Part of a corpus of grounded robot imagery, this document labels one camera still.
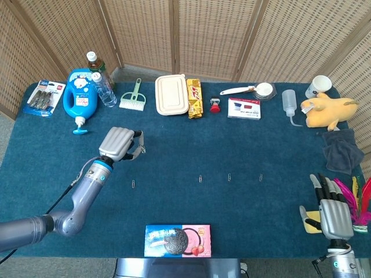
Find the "robotic arm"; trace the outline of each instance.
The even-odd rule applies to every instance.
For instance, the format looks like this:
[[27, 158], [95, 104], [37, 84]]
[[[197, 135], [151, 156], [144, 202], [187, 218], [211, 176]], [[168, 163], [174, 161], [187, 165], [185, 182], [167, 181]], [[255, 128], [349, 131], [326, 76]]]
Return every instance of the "robotic arm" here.
[[310, 219], [303, 206], [300, 206], [300, 215], [303, 222], [322, 230], [330, 240], [328, 254], [314, 260], [312, 263], [319, 272], [317, 264], [326, 258], [331, 260], [334, 278], [359, 278], [357, 263], [351, 246], [347, 243], [353, 235], [352, 221], [348, 204], [340, 188], [334, 181], [320, 175], [320, 181], [310, 175], [319, 205], [321, 223]]
[[[135, 137], [139, 138], [139, 146], [133, 153], [127, 153], [134, 145]], [[113, 164], [120, 160], [136, 159], [144, 152], [142, 131], [113, 127], [99, 147], [100, 157], [94, 158], [95, 160], [91, 159], [94, 160], [93, 164], [72, 195], [73, 210], [51, 212], [39, 217], [0, 223], [0, 253], [40, 242], [49, 232], [56, 232], [63, 236], [76, 235], [81, 231], [88, 210], [113, 171]], [[70, 188], [78, 182], [83, 169], [78, 178], [69, 186]]]

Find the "yellow sticky note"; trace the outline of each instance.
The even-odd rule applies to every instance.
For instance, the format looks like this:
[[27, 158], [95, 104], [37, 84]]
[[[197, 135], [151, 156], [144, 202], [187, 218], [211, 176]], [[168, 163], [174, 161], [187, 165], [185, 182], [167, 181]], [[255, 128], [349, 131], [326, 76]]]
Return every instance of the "yellow sticky note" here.
[[[319, 211], [316, 210], [316, 211], [307, 211], [307, 214], [309, 216], [309, 218], [312, 218], [313, 220], [316, 220], [318, 222], [320, 217], [319, 217]], [[305, 228], [305, 231], [307, 233], [322, 233], [322, 231], [319, 231], [317, 230], [316, 228], [314, 228], [313, 226], [307, 224], [307, 223], [304, 223], [304, 228]]]

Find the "paper cup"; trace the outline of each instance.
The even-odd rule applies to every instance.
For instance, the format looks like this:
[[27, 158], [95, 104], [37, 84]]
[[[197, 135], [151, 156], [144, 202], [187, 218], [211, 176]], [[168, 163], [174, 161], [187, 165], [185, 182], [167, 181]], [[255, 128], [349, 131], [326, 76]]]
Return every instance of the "paper cup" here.
[[330, 78], [324, 75], [317, 75], [313, 79], [307, 91], [305, 91], [305, 96], [307, 98], [316, 97], [318, 93], [324, 93], [330, 90], [331, 87], [332, 87], [332, 82]]

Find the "blue carpet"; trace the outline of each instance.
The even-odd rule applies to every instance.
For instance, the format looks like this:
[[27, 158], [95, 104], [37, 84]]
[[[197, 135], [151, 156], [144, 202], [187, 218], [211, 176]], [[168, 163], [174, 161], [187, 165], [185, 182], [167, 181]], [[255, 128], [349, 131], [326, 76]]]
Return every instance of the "blue carpet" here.
[[[321, 172], [346, 183], [350, 177], [326, 170], [321, 137], [326, 129], [294, 127], [282, 109], [285, 89], [296, 91], [299, 104], [308, 84], [277, 83], [278, 95], [261, 105], [261, 120], [227, 118], [227, 97], [221, 98], [221, 113], [208, 112], [211, 96], [244, 85], [203, 83], [204, 117], [189, 120], [158, 114], [154, 83], [142, 83], [144, 112], [100, 104], [84, 125], [90, 131], [84, 136], [72, 134], [75, 123], [62, 103], [50, 119], [20, 112], [0, 169], [0, 221], [43, 214], [83, 164], [99, 154], [112, 126], [142, 129], [147, 153], [115, 165], [80, 234], [48, 235], [18, 255], [142, 257], [147, 224], [211, 224], [216, 258], [324, 254], [328, 241], [306, 234], [299, 215], [301, 204], [318, 208], [309, 175]], [[35, 86], [27, 89], [23, 105]], [[133, 88], [119, 83], [117, 96]], [[335, 89], [329, 94], [339, 96]], [[305, 115], [296, 113], [294, 121], [304, 124]], [[360, 167], [354, 174], [361, 175]], [[55, 209], [71, 207], [68, 195]], [[370, 239], [357, 234], [350, 240], [358, 257], [371, 257]]]

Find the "gray carpet floor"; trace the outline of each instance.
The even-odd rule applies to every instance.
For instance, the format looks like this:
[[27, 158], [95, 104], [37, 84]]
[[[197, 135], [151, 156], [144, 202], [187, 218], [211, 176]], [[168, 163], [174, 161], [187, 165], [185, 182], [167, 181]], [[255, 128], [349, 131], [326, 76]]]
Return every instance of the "gray carpet floor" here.
[[[126, 66], [114, 72], [116, 82], [135, 82], [141, 78], [142, 82], [156, 80], [167, 72], [142, 69], [134, 66]], [[222, 82], [214, 79], [201, 79], [203, 82]], [[0, 115], [0, 165], [8, 146], [9, 137], [13, 129], [13, 122]], [[326, 250], [318, 250], [322, 255]], [[311, 259], [244, 259], [248, 265], [250, 278], [316, 278], [317, 274], [311, 264]], [[98, 278], [112, 277], [115, 268], [115, 258], [10, 258], [0, 265], [0, 278]], [[332, 277], [329, 262], [320, 265], [323, 277]]]

